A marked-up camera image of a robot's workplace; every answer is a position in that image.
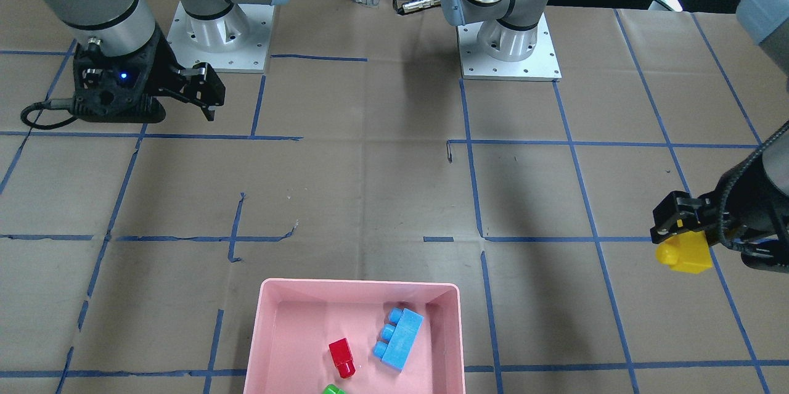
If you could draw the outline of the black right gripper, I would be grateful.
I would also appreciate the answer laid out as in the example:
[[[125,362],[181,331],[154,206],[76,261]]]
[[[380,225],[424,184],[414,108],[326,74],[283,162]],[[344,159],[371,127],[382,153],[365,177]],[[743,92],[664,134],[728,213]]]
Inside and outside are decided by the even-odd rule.
[[[200,108],[207,121],[225,103],[226,87],[208,62],[182,68],[161,33],[133,53],[108,57],[101,45],[79,44],[73,59],[73,116],[89,122],[158,123],[158,97]]]

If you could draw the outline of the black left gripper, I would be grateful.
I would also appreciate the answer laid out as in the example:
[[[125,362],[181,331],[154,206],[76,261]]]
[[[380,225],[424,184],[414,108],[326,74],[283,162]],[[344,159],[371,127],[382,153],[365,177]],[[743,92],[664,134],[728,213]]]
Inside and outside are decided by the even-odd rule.
[[[740,253],[747,267],[786,273],[787,164],[739,163],[712,192],[669,192],[653,209],[651,242],[702,232],[708,245]]]

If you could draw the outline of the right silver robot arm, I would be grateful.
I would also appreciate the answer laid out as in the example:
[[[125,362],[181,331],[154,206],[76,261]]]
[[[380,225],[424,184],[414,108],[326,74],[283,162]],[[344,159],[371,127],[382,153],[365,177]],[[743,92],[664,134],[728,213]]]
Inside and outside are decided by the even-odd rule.
[[[208,121],[225,102],[217,69],[251,70],[247,63],[219,63],[215,55],[260,49],[263,23],[253,24],[244,6],[274,7],[288,0],[179,0],[185,38],[198,52],[185,65],[158,25],[146,0],[43,0],[76,38],[74,92],[48,99],[20,113],[32,129],[52,130],[76,120],[95,123],[158,123],[165,119],[161,97],[198,107]]]

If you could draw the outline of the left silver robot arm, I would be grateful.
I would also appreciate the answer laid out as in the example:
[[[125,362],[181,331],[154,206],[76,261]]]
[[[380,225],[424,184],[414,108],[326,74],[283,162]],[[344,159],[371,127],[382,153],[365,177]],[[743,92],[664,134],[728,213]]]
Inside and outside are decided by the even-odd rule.
[[[440,0],[452,26],[481,23],[476,41],[501,62],[527,59],[548,0]],[[740,0],[738,22],[764,53],[787,72],[787,0]],[[673,191],[653,209],[650,235],[656,258],[674,271],[700,273],[721,244],[748,267],[787,272],[787,124],[727,170],[716,188],[692,197]]]

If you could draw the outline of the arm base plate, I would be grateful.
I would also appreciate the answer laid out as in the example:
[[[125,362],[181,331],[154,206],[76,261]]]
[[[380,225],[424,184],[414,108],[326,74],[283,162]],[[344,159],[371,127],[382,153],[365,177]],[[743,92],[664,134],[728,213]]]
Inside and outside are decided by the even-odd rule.
[[[496,20],[459,26],[457,46],[466,80],[563,78],[545,15],[527,31],[504,28]]]
[[[264,74],[276,6],[235,4],[225,17],[197,20],[178,4],[167,35],[178,62],[208,62],[217,73]]]

